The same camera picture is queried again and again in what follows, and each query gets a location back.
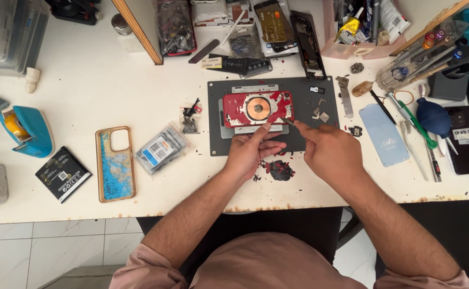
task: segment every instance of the pink organizer box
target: pink organizer box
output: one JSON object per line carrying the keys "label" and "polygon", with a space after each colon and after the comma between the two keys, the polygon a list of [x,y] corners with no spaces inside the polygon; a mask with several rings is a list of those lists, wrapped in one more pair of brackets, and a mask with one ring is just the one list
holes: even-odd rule
{"label": "pink organizer box", "polygon": [[[322,0],[322,2],[325,33],[325,45],[320,49],[322,56],[347,60],[351,55],[360,55],[363,60],[379,59],[389,56],[402,44],[406,43],[406,39],[402,35],[399,36],[392,45],[375,46],[374,43],[360,43],[359,45],[352,46],[335,43],[334,4],[332,0]],[[394,0],[394,2],[397,9],[400,10],[398,1]]]}

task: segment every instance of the hand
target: hand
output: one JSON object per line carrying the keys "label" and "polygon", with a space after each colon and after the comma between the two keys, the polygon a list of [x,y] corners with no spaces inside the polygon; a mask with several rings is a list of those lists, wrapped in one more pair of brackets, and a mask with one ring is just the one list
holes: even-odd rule
{"label": "hand", "polygon": [[295,126],[306,139],[306,164],[334,190],[366,175],[361,144],[354,136],[327,124],[317,129],[296,120]]}
{"label": "hand", "polygon": [[268,140],[280,134],[268,133],[269,129],[270,123],[265,123],[252,136],[233,136],[224,171],[237,180],[250,180],[261,159],[286,148],[284,142]]}

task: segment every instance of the pink t-shirt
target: pink t-shirt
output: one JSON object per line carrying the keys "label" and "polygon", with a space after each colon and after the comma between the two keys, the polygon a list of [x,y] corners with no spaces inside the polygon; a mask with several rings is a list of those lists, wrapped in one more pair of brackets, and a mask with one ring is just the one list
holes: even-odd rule
{"label": "pink t-shirt", "polygon": [[[110,289],[185,289],[185,279],[170,262],[140,244],[125,267],[113,275]],[[343,288],[366,289],[342,276],[313,247],[283,233],[252,233],[215,250],[199,267],[189,288]],[[389,270],[374,289],[469,289],[461,271],[449,281],[430,277],[403,277]]]}

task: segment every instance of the person's right hand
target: person's right hand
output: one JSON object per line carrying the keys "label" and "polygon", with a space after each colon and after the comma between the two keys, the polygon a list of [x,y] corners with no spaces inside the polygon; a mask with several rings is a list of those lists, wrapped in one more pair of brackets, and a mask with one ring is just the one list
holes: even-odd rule
{"label": "person's right hand", "polygon": [[366,174],[361,144],[354,136],[327,124],[310,128],[296,120],[295,126],[306,139],[306,164],[333,189],[342,190]]}

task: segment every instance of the person's left hand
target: person's left hand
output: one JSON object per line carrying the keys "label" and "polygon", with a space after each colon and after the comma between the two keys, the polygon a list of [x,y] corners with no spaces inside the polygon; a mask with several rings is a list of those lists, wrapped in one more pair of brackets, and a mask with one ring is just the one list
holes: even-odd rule
{"label": "person's left hand", "polygon": [[270,125],[265,123],[252,136],[233,136],[224,171],[240,181],[250,180],[261,159],[286,148],[284,142],[269,140],[280,134],[268,133]]}

